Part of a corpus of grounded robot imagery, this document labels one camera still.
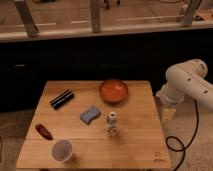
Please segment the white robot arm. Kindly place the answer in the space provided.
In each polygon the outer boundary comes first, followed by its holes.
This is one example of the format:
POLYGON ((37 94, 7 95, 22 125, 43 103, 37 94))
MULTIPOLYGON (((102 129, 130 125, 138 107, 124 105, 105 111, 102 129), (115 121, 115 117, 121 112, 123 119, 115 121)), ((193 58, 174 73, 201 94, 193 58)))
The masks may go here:
POLYGON ((158 91, 161 103, 176 107, 190 96, 213 112, 213 84, 205 80, 207 73, 208 67, 200 59, 170 66, 165 72, 166 83, 158 91))

